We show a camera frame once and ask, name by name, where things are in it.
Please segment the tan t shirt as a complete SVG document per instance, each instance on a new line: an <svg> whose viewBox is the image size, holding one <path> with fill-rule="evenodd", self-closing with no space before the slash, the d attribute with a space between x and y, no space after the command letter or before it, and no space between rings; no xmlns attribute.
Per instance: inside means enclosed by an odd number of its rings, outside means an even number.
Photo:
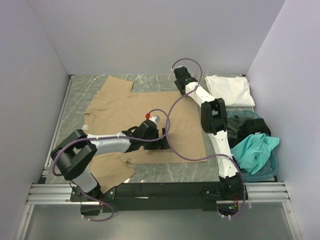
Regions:
<svg viewBox="0 0 320 240"><path fill-rule="evenodd" d="M146 114L161 109L170 114L169 140L174 150L143 150L129 153L109 153L95 156L90 170L106 193L135 174L134 164L184 163L184 157L205 157L206 149L198 112L198 105L191 97L181 99L178 91L133 93L133 83L109 76L88 105L84 113L86 132L92 135L109 135L139 126Z"/></svg>

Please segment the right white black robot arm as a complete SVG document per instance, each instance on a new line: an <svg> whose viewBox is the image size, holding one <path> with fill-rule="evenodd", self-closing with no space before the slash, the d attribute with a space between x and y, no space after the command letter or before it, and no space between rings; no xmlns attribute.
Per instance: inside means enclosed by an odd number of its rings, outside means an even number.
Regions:
<svg viewBox="0 0 320 240"><path fill-rule="evenodd" d="M228 118L224 100L210 95L186 67L174 68L173 72L174 83L181 95L192 98L200 106L201 127L208 134L217 158L219 195L226 200L240 195L245 199L246 186L228 142Z"/></svg>

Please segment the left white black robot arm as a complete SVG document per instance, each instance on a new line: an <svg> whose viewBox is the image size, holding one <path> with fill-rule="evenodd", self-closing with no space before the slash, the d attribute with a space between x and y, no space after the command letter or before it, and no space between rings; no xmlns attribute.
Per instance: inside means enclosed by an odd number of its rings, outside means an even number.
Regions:
<svg viewBox="0 0 320 240"><path fill-rule="evenodd" d="M89 170L92 159L98 155L129 153L140 148L152 151L170 148L165 128L159 136L157 116L117 134L99 136L86 134L82 129L75 130L50 153L52 174L73 182L88 201L94 201L102 196L102 191Z"/></svg>

